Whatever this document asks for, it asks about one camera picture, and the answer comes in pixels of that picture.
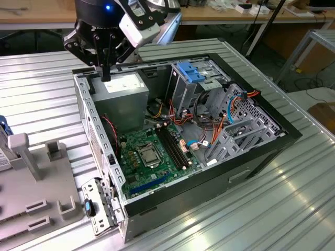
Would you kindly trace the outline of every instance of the slotted metal surface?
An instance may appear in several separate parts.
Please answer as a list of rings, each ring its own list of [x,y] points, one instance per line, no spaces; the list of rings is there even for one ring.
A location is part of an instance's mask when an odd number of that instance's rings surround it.
[[[335,30],[315,30],[310,36],[335,53]]]
[[[304,135],[262,173],[171,222],[123,244],[118,230],[95,239],[88,218],[17,250],[334,250],[334,138],[248,63],[217,39],[149,45],[144,60],[217,52]],[[98,176],[81,126],[66,52],[0,58],[0,114],[33,147],[61,139],[81,185]]]

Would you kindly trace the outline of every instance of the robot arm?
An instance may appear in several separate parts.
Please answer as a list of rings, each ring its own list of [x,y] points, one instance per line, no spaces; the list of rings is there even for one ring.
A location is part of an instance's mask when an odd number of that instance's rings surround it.
[[[110,81],[111,67],[151,42],[164,24],[164,13],[151,11],[145,0],[137,1],[140,8],[132,10],[127,0],[75,0],[77,22],[75,30],[63,38],[64,46],[95,66],[103,82]]]

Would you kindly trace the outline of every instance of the blue cable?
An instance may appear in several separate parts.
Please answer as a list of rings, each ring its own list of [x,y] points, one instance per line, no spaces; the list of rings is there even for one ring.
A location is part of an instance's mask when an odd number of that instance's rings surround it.
[[[231,97],[231,99],[229,101],[229,104],[228,104],[227,115],[228,115],[228,119],[229,119],[230,123],[232,123],[232,124],[234,124],[234,120],[232,119],[231,113],[230,113],[230,111],[231,111],[231,103],[234,100],[234,98],[237,98],[237,97],[241,97],[241,96],[236,95],[236,96]]]
[[[189,141],[189,142],[187,143],[187,146],[190,146],[190,145],[192,145],[193,143],[198,143],[198,144],[201,144],[201,145],[202,145],[202,143],[200,143],[200,142],[198,142],[198,141],[196,141],[196,140],[191,140],[191,141]]]
[[[189,141],[189,142],[187,143],[187,146],[190,146],[190,145],[192,145],[193,143],[198,143],[198,141],[197,141],[197,140],[191,140],[191,141]]]

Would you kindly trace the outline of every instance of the floor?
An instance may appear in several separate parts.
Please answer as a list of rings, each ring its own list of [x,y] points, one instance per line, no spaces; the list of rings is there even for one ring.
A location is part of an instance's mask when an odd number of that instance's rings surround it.
[[[62,30],[63,34],[69,33],[70,30]],[[0,38],[8,33],[1,33]],[[248,36],[245,25],[213,25],[213,26],[198,26],[196,38],[215,38],[222,37],[226,39],[231,45],[240,51],[241,44]],[[63,50],[61,39],[52,37],[48,34],[40,34],[38,38],[38,49],[40,52],[51,52]],[[248,50],[251,41],[248,41],[243,47],[243,53]],[[4,46],[0,44],[0,55],[15,55],[27,54],[35,52],[35,40],[33,33],[27,33],[19,37],[11,38],[9,43]],[[285,60],[275,51],[261,44],[253,55],[251,62],[256,65],[264,74],[270,78],[274,78]],[[315,88],[316,82],[311,81],[310,78],[315,79],[315,75],[298,74],[291,71],[285,79],[282,80],[280,87],[286,92],[296,92],[300,89]],[[323,87],[333,87],[335,83],[335,64],[331,65],[318,75],[318,78],[323,81]]]

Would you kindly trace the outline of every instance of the desk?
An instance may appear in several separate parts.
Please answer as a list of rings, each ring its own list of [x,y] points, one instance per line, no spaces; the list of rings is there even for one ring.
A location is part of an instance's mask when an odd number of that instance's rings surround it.
[[[155,60],[211,52],[261,90],[303,137],[258,176],[127,244],[118,230],[95,238],[85,216],[13,251],[334,250],[335,137],[225,42],[148,45],[139,54],[143,60]],[[99,173],[76,106],[71,70],[81,67],[85,65],[66,51],[0,58],[0,90],[6,90],[0,91],[0,114],[8,123],[22,116],[12,130],[31,128],[29,141],[34,146],[53,139],[66,144],[83,203],[81,185]],[[41,115],[43,120],[24,120]]]
[[[57,0],[1,0],[0,6],[3,7],[29,7],[29,10],[21,16],[15,16],[11,13],[0,12],[0,30],[24,30],[24,29],[57,29],[74,27],[76,14],[75,11],[69,11],[61,8]],[[233,9],[225,12],[218,12],[210,7],[188,7],[182,8],[182,25],[220,25],[220,24],[252,24],[255,16],[250,14],[241,14]],[[256,34],[247,55],[251,53],[256,45],[261,33],[263,32],[269,15],[260,15],[256,24],[261,27]],[[328,29],[335,19],[335,11],[330,10],[322,14],[316,14],[315,17],[297,17],[287,11],[281,11],[274,23],[324,23],[322,29]]]

